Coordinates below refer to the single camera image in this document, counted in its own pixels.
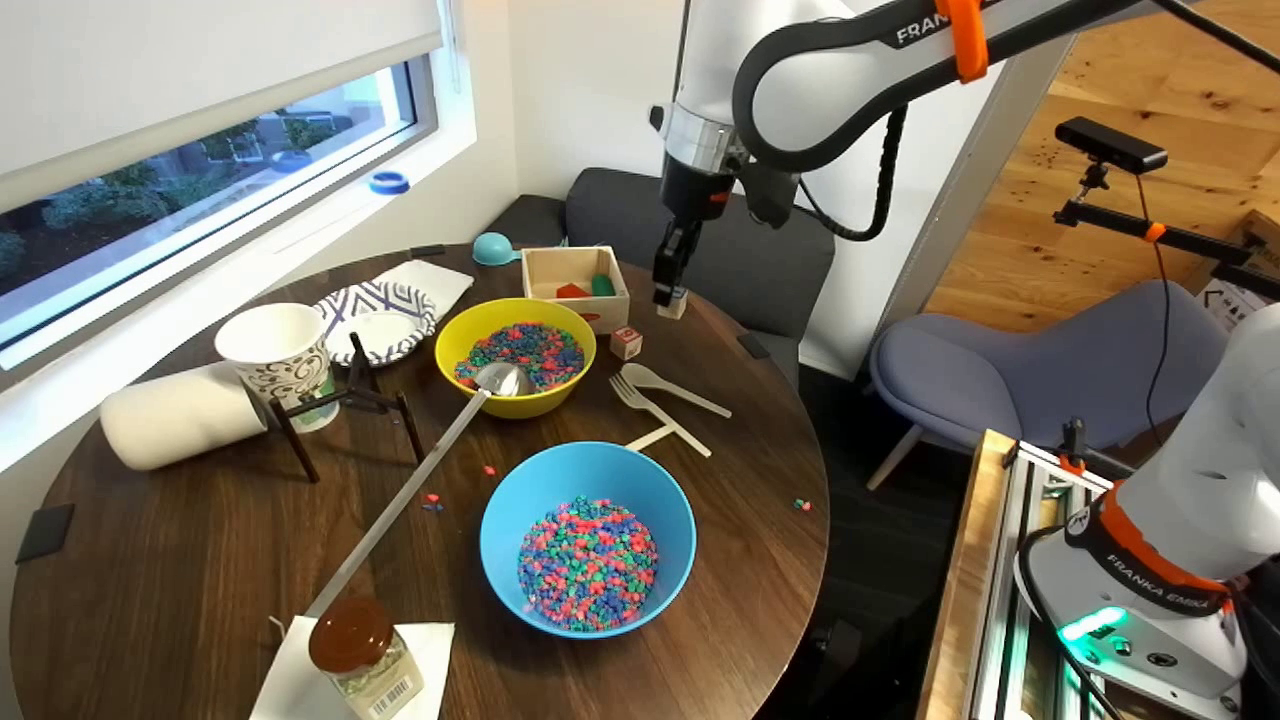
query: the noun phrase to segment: candy sprinkles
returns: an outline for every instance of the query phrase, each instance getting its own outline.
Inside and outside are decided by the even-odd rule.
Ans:
[[[457,381],[475,383],[480,367],[500,359],[520,364],[528,392],[555,389],[587,364],[584,349],[566,328],[508,324],[459,359]]]
[[[612,501],[550,512],[520,547],[525,599],[571,631],[632,624],[655,585],[651,532]]]

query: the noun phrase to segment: small wooden crate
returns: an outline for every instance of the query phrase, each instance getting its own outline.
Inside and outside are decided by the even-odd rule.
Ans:
[[[597,328],[597,337],[610,337],[627,324],[632,296],[610,242],[525,246],[520,270],[525,296],[576,306]]]

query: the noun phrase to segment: dark wooden tabletop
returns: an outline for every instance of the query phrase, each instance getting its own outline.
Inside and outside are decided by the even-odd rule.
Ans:
[[[322,299],[404,261],[333,268],[271,299]],[[429,261],[475,275],[457,306],[520,290],[518,262],[480,270],[463,246]],[[703,460],[675,437],[648,447],[691,501],[695,566],[680,599],[632,635],[568,645],[525,627],[480,576],[475,529],[500,470],[560,438],[627,445],[655,420],[610,392],[619,367],[610,349],[554,414],[475,414],[429,478],[445,512],[413,504],[352,579],[402,624],[457,624],[445,714],[745,720],[799,648],[830,561],[830,477],[805,405],[711,305],[691,299],[685,318],[661,318],[648,270],[627,268],[627,289],[639,359],[737,411],[722,420],[655,395],[718,452]],[[152,376],[208,359],[213,328]],[[436,376],[432,338],[382,367],[378,383],[407,395],[429,447],[463,408]],[[18,576],[12,667],[24,714],[250,714],[282,648],[271,620],[287,624],[318,599],[416,467],[395,411],[345,408],[303,445],[322,482],[303,478],[284,437],[142,477],[95,425],[45,501],[77,504],[66,547]]]

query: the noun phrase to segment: patterned cup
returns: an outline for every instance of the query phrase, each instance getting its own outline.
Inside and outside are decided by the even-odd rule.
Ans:
[[[240,367],[240,381],[257,400],[287,411],[298,433],[318,433],[337,420],[341,400],[325,324],[312,305],[257,305],[234,317],[213,342]]]

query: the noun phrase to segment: gray chair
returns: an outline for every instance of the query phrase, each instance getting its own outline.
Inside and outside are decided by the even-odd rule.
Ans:
[[[867,376],[914,426],[867,486],[881,486],[916,438],[971,452],[987,426],[1062,447],[1063,425],[1079,420],[1088,447],[1120,447],[1153,420],[1178,420],[1223,342],[1229,331],[1196,296],[1164,279],[1143,279],[1029,337],[929,312],[897,318],[876,337]]]
[[[661,181],[619,169],[584,169],[566,201],[520,197],[492,230],[518,242],[610,242],[626,262],[651,268],[667,230]],[[762,223],[745,201],[703,223],[685,283],[745,324],[750,350],[770,355],[799,389],[799,338],[838,261],[838,235],[807,211],[784,227]]]

